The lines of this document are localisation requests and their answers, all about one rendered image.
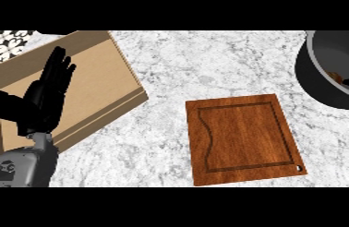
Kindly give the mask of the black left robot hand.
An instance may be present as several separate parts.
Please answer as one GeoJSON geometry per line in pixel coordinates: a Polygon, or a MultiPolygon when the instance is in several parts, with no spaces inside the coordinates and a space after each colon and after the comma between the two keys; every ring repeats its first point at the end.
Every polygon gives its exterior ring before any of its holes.
{"type": "Polygon", "coordinates": [[[50,133],[58,127],[75,68],[65,49],[58,46],[47,58],[41,77],[31,82],[25,96],[9,95],[0,90],[0,119],[16,123],[21,137],[35,132],[50,133]]]}

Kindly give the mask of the brown wooden cutting board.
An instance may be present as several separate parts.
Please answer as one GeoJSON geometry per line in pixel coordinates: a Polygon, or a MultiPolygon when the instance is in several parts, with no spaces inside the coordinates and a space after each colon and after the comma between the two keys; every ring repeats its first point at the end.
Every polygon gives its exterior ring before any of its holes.
{"type": "Polygon", "coordinates": [[[274,94],[185,103],[194,185],[306,174],[274,94]]]}

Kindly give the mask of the black pot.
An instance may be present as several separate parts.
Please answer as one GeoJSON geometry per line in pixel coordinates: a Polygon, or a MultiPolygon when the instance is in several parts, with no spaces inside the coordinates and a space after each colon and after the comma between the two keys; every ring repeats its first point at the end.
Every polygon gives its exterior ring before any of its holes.
{"type": "Polygon", "coordinates": [[[349,78],[349,30],[308,30],[294,73],[308,95],[330,107],[349,110],[349,86],[324,71],[349,78]]]}

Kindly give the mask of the brown croissant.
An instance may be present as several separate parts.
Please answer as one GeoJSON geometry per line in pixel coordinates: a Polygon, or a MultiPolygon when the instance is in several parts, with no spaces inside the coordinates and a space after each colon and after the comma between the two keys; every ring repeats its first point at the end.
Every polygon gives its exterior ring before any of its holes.
{"type": "Polygon", "coordinates": [[[324,71],[324,72],[327,76],[330,76],[339,84],[349,86],[349,78],[343,79],[340,74],[336,72],[328,72],[328,71],[324,71]]]}

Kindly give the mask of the tan wooden cabinet door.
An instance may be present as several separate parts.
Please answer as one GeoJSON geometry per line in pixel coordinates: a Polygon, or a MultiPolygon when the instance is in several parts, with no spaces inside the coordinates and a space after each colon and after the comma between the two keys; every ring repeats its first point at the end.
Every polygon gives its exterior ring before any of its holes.
{"type": "Polygon", "coordinates": [[[0,90],[22,96],[56,47],[77,65],[65,93],[55,146],[69,149],[148,100],[146,91],[106,30],[78,30],[0,63],[0,90]]]}

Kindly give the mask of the black rounded object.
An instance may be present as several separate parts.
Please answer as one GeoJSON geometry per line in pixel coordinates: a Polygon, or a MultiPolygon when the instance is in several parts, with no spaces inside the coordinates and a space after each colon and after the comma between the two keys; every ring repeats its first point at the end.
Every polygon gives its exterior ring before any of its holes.
{"type": "Polygon", "coordinates": [[[72,33],[75,30],[37,30],[41,34],[49,35],[67,35],[72,33]]]}

